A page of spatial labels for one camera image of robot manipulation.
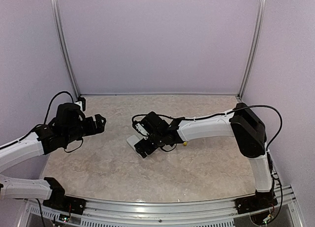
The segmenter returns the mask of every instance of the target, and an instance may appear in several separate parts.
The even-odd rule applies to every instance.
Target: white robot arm
[[[83,142],[84,136],[102,133],[106,119],[101,115],[85,117],[82,101],[58,106],[57,115],[47,125],[37,125],[24,137],[0,147],[0,173],[30,158],[51,153],[58,148],[66,149],[72,141]],[[43,205],[82,214],[85,201],[65,196],[62,186],[54,179],[29,180],[0,175],[0,200],[8,198],[43,199]]]
[[[260,203],[256,209],[269,207],[270,203],[277,204],[271,176],[272,161],[266,150],[265,125],[244,103],[237,104],[234,109],[206,117],[171,118],[150,112],[141,121],[135,121],[137,116],[132,118],[132,126],[141,134],[141,138],[133,135],[127,142],[142,158],[157,148],[164,150],[166,145],[174,146],[203,137],[234,136],[241,153],[249,159],[255,178],[256,194],[250,202]],[[172,122],[168,124],[161,117],[172,119]]]

